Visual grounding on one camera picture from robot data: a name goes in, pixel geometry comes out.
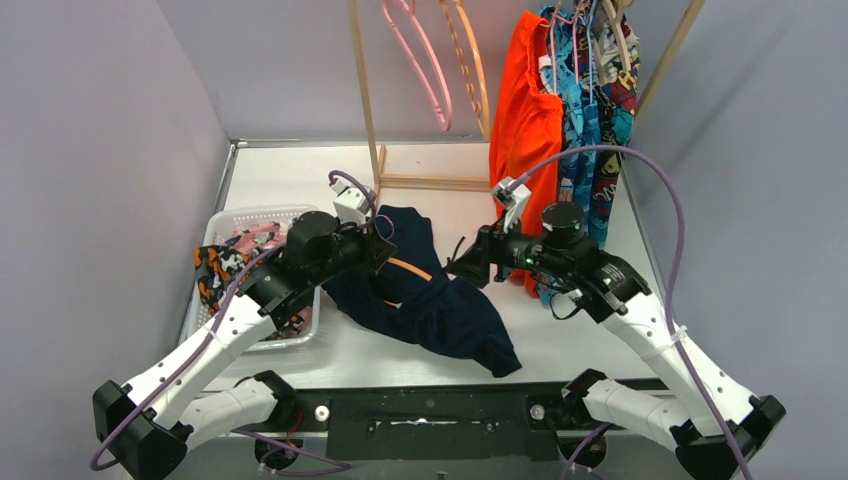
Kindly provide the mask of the orange wooden hanger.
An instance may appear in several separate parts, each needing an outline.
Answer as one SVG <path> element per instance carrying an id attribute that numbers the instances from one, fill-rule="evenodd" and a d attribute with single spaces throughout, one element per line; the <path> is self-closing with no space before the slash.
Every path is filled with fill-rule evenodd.
<path id="1" fill-rule="evenodd" d="M 380 271 L 378 290 L 385 304 L 399 307 L 432 279 L 433 275 L 424 269 L 392 257 Z"/>
<path id="2" fill-rule="evenodd" d="M 469 101 L 485 142 L 490 141 L 492 109 L 481 51 L 464 2 L 440 0 Z"/>

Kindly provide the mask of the navy blue shorts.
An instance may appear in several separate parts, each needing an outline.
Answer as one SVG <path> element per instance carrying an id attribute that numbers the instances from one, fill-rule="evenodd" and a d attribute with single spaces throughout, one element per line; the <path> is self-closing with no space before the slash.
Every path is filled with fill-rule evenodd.
<path id="1" fill-rule="evenodd" d="M 503 320 L 488 297 L 465 279 L 450 278 L 434 246 L 432 221 L 412 207 L 383 205 L 377 221 L 407 261 L 433 275 L 399 307 L 380 296 L 379 273 L 346 272 L 323 285 L 338 310 L 360 326 L 435 354 L 473 360 L 501 378 L 522 368 Z"/>

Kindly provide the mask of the pink shark print shorts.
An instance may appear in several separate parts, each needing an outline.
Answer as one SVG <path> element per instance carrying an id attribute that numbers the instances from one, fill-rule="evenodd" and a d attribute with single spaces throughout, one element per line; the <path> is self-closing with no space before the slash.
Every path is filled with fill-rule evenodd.
<path id="1" fill-rule="evenodd" d="M 223 242 L 243 255 L 255 257 L 264 251 L 273 250 L 286 243 L 288 227 L 278 222 L 262 224 L 256 227 L 233 231 L 231 237 Z"/>

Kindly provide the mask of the bright orange shorts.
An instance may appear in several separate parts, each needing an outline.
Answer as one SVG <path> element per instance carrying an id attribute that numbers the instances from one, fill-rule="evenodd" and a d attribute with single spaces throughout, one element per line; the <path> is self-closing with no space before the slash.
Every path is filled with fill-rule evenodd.
<path id="1" fill-rule="evenodd" d="M 542 85 L 538 59 L 547 53 L 547 22 L 525 11 L 513 30 L 502 69 L 495 119 L 490 135 L 490 185 L 518 179 L 539 162 L 560 153 L 563 138 L 563 102 Z M 558 167 L 549 163 L 524 184 L 531 196 L 522 213 L 522 233 L 543 231 L 541 213 L 557 200 Z M 530 272 L 515 270 L 510 280 L 540 299 L 538 282 Z"/>

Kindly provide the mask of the orange camouflage shorts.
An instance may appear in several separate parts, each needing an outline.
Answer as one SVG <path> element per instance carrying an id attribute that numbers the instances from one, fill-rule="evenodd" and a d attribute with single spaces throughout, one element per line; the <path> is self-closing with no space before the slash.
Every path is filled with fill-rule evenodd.
<path id="1" fill-rule="evenodd" d="M 206 245 L 193 252 L 195 282 L 199 295 L 200 309 L 209 315 L 215 315 L 220 309 L 226 290 L 235 276 L 254 258 L 269 250 L 269 247 L 256 247 L 242 251 L 229 244 Z M 291 316 L 281 329 L 278 329 L 263 342 L 299 338 L 311 328 L 310 307 Z"/>

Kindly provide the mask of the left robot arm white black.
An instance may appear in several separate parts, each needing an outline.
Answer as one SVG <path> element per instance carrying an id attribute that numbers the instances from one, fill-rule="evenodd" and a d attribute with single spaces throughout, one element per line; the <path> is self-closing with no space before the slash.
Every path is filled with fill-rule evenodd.
<path id="1" fill-rule="evenodd" d="M 164 479 L 199 445 L 240 428 L 281 427 L 295 416 L 294 390 L 265 371 L 210 396 L 202 391 L 255 343 L 313 302 L 323 283 L 349 271 L 373 274 L 397 248 L 372 227 L 322 211 L 292 224 L 285 244 L 251 261 L 230 283 L 217 314 L 164 359 L 123 384 L 94 393 L 101 445 L 134 479 Z"/>

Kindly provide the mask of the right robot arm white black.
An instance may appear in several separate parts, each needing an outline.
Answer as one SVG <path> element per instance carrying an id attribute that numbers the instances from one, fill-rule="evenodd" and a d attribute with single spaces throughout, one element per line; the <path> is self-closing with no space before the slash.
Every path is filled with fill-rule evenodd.
<path id="1" fill-rule="evenodd" d="M 483 226 L 448 271 L 478 287 L 511 270 L 553 277 L 558 291 L 622 340 L 672 392 L 662 399 L 588 369 L 563 389 L 562 411 L 578 427 L 622 427 L 674 453 L 694 479 L 732 479 L 741 460 L 767 442 L 786 409 L 758 397 L 717 366 L 677 324 L 645 279 L 602 250 L 584 231 L 582 211 L 559 202 L 541 214 L 542 232 L 524 234 L 505 220 Z"/>

